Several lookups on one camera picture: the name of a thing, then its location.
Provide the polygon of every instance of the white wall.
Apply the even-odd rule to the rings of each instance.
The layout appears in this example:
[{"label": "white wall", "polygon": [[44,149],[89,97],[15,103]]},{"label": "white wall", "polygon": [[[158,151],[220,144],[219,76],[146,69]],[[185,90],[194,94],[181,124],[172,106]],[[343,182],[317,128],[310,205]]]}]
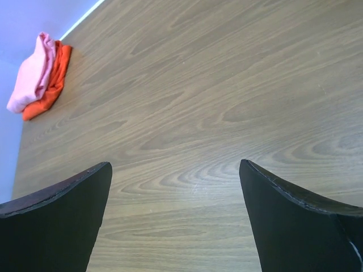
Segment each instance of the white wall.
[{"label": "white wall", "polygon": [[60,39],[97,0],[2,1],[0,8],[0,203],[11,199],[22,118],[7,111],[19,65],[34,50],[41,31]]}]

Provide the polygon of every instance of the fabric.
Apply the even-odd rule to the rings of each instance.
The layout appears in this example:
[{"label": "fabric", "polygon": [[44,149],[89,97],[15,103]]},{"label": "fabric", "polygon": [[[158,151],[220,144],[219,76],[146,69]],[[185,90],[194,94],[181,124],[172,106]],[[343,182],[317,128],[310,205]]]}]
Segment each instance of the fabric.
[{"label": "fabric", "polygon": [[50,109],[63,90],[72,47],[63,45],[61,41],[56,41],[56,49],[56,60],[54,61],[53,69],[50,73],[48,88],[41,99],[34,101],[25,107],[23,111],[24,121],[28,121]]},{"label": "fabric", "polygon": [[19,68],[14,91],[6,107],[10,112],[20,113],[26,105],[43,96],[55,56],[54,40],[42,32],[36,39],[34,53]]}]

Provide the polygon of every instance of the folded red-orange cloth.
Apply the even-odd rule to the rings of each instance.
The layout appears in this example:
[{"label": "folded red-orange cloth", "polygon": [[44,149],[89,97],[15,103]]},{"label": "folded red-orange cloth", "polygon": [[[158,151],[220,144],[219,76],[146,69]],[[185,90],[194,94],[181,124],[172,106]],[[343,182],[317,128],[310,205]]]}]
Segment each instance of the folded red-orange cloth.
[{"label": "folded red-orange cloth", "polygon": [[64,87],[64,79],[72,52],[72,47],[56,41],[56,59],[50,72],[49,84],[41,99],[27,105],[23,111],[23,120],[28,121],[51,108]]}]

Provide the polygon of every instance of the towel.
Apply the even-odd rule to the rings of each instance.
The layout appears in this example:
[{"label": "towel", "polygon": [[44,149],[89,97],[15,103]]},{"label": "towel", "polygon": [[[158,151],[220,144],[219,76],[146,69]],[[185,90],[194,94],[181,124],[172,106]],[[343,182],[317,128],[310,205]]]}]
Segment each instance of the towel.
[{"label": "towel", "polygon": [[42,32],[36,39],[34,53],[19,68],[14,91],[6,107],[9,111],[20,113],[26,105],[43,96],[55,56],[54,40]]},{"label": "towel", "polygon": [[28,121],[47,111],[61,94],[67,72],[72,47],[56,41],[56,60],[50,73],[49,85],[41,99],[27,105],[23,111],[23,120]]}]

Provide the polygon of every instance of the wall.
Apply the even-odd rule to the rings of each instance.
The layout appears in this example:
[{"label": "wall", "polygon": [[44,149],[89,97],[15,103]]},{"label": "wall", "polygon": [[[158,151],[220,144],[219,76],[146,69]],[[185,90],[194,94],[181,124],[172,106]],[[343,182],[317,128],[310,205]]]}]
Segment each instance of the wall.
[{"label": "wall", "polygon": [[60,39],[97,0],[3,1],[0,8],[0,203],[11,199],[22,119],[7,111],[19,65],[41,31]]}]

